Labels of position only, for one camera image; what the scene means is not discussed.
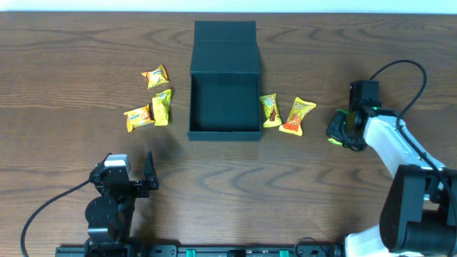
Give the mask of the green Apollo snack packet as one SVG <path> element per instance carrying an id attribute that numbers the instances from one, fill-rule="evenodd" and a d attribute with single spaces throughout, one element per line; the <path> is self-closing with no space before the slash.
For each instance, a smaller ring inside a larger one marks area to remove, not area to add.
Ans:
<path id="1" fill-rule="evenodd" d="M 326 129 L 326 135 L 328 141 L 337 146 L 343 146 L 346 142 L 346 132 L 344 125 L 346 123 L 346 117 L 348 115 L 347 110 L 338 109 L 336 115 L 331 120 L 328 128 Z"/>

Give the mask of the yellow peanut butter snack packet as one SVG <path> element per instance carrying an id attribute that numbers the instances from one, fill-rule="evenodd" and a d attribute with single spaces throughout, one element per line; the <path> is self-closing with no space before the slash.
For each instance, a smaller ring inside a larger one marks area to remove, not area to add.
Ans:
<path id="1" fill-rule="evenodd" d="M 296 97 L 287 121 L 286 123 L 280 125 L 279 131 L 296 136 L 302 136 L 303 130 L 301 128 L 301 122 L 303 121 L 303 118 L 315 107 L 316 103 L 304 101 L 303 99 Z"/>

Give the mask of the yellow chocolate snack packet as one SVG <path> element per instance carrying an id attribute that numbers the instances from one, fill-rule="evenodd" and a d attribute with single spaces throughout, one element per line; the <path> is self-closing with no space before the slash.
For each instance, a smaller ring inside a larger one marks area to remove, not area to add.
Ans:
<path id="1" fill-rule="evenodd" d="M 276 93 L 261 96 L 260 102 L 266 116 L 263 127 L 271 128 L 280 126 L 282 124 L 282 120 L 278 109 Z"/>

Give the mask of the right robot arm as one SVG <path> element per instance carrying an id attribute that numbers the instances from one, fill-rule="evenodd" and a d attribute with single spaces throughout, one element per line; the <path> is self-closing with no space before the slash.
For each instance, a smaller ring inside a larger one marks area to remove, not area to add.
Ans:
<path id="1" fill-rule="evenodd" d="M 456 255 L 456 171 L 432 157 L 392 109 L 337 111 L 327 136 L 371 147 L 392 176 L 378 225 L 347 235 L 345 256 Z"/>

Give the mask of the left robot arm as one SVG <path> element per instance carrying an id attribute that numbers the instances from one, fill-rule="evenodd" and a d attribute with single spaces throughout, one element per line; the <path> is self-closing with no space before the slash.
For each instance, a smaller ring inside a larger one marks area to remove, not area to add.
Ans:
<path id="1" fill-rule="evenodd" d="M 147 247 L 130 239 L 130 231 L 136 199 L 148 198 L 159 188 L 152 153 L 146 155 L 143 179 L 132 181 L 130 171 L 128 156 L 112 153 L 91 171 L 89 181 L 100 196 L 85 210 L 85 256 L 148 256 Z"/>

